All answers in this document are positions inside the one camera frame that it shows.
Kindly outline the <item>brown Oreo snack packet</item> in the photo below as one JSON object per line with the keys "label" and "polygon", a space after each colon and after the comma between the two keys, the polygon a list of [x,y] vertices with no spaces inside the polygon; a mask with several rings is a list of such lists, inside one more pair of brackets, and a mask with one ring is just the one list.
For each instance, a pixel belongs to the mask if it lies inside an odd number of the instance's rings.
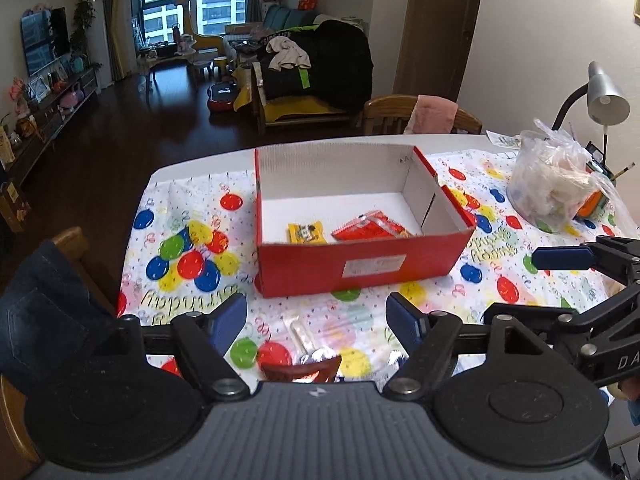
{"label": "brown Oreo snack packet", "polygon": [[328,384],[335,378],[342,364],[341,356],[334,356],[319,362],[308,362],[297,365],[276,365],[266,363],[262,372],[268,382],[314,382]]}

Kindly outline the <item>orange rubiks cube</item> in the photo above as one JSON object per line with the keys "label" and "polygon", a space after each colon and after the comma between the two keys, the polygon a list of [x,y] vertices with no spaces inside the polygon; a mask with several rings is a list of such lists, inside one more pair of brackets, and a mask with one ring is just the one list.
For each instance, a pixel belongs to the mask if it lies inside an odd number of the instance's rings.
{"label": "orange rubiks cube", "polygon": [[575,214],[576,219],[596,218],[608,204],[608,198],[601,192],[593,192]]}

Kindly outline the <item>clear plastic bag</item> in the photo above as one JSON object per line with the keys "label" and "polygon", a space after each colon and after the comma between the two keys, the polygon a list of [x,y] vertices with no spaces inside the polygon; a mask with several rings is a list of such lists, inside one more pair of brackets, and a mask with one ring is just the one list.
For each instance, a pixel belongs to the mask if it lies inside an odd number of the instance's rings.
{"label": "clear plastic bag", "polygon": [[613,182],[588,169],[589,152],[563,129],[553,130],[538,118],[534,125],[520,133],[518,157],[506,186],[512,207],[534,226],[557,233],[600,193],[612,205],[622,233],[637,236],[638,226]]}

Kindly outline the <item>balloon print tablecloth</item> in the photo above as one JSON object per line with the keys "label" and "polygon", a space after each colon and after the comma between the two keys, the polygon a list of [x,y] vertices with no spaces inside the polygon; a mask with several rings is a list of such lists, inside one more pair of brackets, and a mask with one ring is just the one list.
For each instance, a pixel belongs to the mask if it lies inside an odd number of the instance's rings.
{"label": "balloon print tablecloth", "polygon": [[413,144],[258,150],[250,168],[209,165],[148,184],[134,216],[117,303],[145,325],[243,295],[228,358],[250,384],[262,364],[339,354],[347,379],[385,378],[400,348],[392,292],[479,321],[495,302],[585,311],[608,298],[593,271],[543,271],[542,246],[626,235],[618,203],[592,219],[523,217],[512,154],[425,154]]}

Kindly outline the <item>red snack packet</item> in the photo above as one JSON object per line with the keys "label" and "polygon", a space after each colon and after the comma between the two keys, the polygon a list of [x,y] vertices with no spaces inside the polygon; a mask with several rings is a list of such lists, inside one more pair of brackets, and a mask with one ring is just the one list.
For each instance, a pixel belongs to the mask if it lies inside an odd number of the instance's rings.
{"label": "red snack packet", "polygon": [[383,211],[371,210],[345,223],[331,232],[338,242],[355,240],[382,240],[382,238],[412,237],[401,224],[388,218]]}

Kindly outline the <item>dark jeans leg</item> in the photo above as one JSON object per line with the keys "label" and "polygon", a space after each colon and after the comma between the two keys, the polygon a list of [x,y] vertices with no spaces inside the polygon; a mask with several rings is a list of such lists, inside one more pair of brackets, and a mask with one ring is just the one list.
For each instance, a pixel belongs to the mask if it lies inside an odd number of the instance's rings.
{"label": "dark jeans leg", "polygon": [[1,375],[30,396],[88,337],[113,324],[70,259],[46,240],[1,296]]}

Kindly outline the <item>yellow snack packet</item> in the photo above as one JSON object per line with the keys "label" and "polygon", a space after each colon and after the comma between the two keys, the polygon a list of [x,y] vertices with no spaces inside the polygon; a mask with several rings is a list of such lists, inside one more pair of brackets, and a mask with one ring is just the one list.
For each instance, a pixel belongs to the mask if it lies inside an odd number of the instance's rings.
{"label": "yellow snack packet", "polygon": [[288,242],[295,245],[326,244],[320,221],[312,223],[289,223],[286,229]]}

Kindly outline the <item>red cardboard box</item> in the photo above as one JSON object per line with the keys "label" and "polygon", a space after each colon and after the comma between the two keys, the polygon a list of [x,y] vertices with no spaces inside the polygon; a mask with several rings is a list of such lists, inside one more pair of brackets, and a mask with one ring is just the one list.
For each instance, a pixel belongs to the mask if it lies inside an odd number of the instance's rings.
{"label": "red cardboard box", "polygon": [[476,228],[414,145],[267,146],[255,176],[266,298],[439,278]]}

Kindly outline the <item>wooden chair near left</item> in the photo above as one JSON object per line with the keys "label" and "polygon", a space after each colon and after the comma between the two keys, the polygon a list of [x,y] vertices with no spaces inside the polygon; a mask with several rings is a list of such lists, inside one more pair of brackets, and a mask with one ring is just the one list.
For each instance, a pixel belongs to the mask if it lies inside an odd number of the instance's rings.
{"label": "wooden chair near left", "polygon": [[18,266],[1,296],[1,426],[29,465],[40,457],[24,423],[27,397],[115,319],[85,269],[88,248],[78,226],[45,240]]}

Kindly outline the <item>wooden chair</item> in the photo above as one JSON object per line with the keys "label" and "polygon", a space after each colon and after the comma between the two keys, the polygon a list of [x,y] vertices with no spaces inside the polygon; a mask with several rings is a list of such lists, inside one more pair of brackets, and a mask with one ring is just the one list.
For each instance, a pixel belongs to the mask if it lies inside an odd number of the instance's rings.
{"label": "wooden chair", "polygon": [[[404,133],[417,98],[418,96],[391,94],[370,100],[364,104],[362,111],[363,133],[366,136]],[[459,106],[454,128],[450,133],[481,134],[482,130],[482,122]]]}
{"label": "wooden chair", "polygon": [[24,423],[27,397],[115,319],[85,269],[88,248],[78,226],[45,240],[18,266],[1,296],[1,426],[29,465],[40,457]]}

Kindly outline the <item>silver desk lamp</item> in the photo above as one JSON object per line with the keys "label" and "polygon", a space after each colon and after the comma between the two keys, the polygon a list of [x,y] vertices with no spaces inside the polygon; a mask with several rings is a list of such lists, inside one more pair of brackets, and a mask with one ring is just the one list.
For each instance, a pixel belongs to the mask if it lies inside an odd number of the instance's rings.
{"label": "silver desk lamp", "polygon": [[630,103],[618,85],[605,73],[597,61],[588,66],[588,81],[576,89],[564,101],[551,129],[558,131],[570,108],[583,96],[587,98],[589,117],[603,127],[602,162],[606,162],[608,154],[608,128],[622,124],[630,114]]}

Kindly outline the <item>pink cloth on chair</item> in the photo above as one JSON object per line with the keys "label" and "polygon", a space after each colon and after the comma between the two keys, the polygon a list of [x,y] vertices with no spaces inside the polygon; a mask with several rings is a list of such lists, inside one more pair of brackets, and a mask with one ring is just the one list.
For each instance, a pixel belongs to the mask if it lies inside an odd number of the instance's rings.
{"label": "pink cloth on chair", "polygon": [[424,96],[416,99],[405,134],[450,133],[458,112],[458,104],[440,96]]}

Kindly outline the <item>wooden chair far side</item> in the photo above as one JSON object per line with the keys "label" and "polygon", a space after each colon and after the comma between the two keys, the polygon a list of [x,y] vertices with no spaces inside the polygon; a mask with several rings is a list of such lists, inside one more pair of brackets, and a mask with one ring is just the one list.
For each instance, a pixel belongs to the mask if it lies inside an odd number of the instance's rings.
{"label": "wooden chair far side", "polygon": [[[418,96],[391,94],[370,100],[364,104],[362,111],[363,133],[366,136],[404,133],[417,98]],[[454,128],[450,133],[481,134],[482,130],[482,122],[459,106]]]}

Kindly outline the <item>tv cabinet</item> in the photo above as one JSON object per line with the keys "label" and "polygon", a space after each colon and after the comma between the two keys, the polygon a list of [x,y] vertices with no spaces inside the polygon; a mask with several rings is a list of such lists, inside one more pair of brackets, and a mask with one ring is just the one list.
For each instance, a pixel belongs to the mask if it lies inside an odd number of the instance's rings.
{"label": "tv cabinet", "polygon": [[43,153],[79,111],[96,99],[99,92],[98,72],[90,65],[82,73],[71,76],[63,90],[49,94],[38,104],[32,114],[37,131],[23,139],[14,153],[14,162],[6,168],[6,173],[17,185],[23,184]]}

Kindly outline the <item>television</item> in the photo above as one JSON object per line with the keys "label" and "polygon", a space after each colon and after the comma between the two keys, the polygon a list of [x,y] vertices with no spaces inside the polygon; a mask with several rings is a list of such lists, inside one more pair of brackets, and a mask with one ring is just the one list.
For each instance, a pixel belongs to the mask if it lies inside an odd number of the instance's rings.
{"label": "television", "polygon": [[34,76],[70,53],[65,9],[44,9],[24,14],[21,17],[21,37],[27,73]]}

